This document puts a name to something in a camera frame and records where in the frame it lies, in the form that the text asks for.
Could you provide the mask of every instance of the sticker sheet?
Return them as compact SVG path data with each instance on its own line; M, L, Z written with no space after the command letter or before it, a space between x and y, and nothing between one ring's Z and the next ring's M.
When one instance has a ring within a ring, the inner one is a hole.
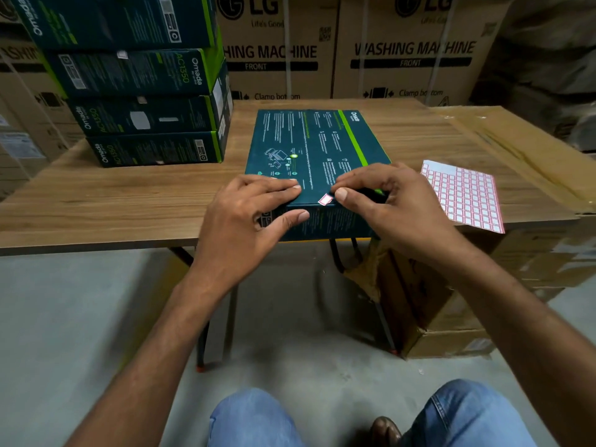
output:
M424 160L421 174L451 221L505 233L493 176L430 160Z

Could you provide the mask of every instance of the wooden table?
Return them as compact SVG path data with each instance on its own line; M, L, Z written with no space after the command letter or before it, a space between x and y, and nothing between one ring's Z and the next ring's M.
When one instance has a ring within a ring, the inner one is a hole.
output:
M244 172L260 108L357 109L393 161L493 174L505 228L576 218L414 99L238 101L222 164L103 169L80 142L0 204L0 255L194 246L214 193Z

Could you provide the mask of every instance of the hand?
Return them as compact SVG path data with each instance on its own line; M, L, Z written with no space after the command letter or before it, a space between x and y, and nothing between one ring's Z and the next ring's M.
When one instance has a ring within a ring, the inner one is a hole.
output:
M387 202L377 204L355 191L363 187L389 192ZM341 205L360 214L379 237L408 257L428 264L448 260L450 248L466 243L428 180L402 163L354 169L337 178L332 192Z
M301 191L295 179L254 175L238 176L222 187L207 208L188 277L224 296L290 228L309 219L308 211L291 210L265 228L258 223L263 213L296 199Z

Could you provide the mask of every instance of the person's left hand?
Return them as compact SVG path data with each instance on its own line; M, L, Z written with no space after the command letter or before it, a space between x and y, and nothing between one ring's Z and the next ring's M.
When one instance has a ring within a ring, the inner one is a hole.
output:
M223 296L247 277L290 228L310 215L306 210L291 210L265 228L259 225L259 217L296 199L301 191L294 179L255 175L240 175L222 187L203 219L188 273L191 281Z

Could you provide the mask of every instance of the dark teal box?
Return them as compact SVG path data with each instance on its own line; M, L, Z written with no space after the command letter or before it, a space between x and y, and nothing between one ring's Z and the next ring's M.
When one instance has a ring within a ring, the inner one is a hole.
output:
M232 110L225 63L212 94L208 96L90 97L67 100L87 136L217 132L224 119L226 102Z
M209 95L224 50L151 50L45 54L48 71L69 98Z
M227 100L217 132L123 134L88 137L103 167L221 163L231 123Z
M259 110L246 173L297 179L302 186L297 199L264 213L261 225L288 210L306 209L310 219L283 241L371 237L362 217L325 199L339 175L372 163L391 160L359 111Z
M46 50L213 47L214 0L12 0Z

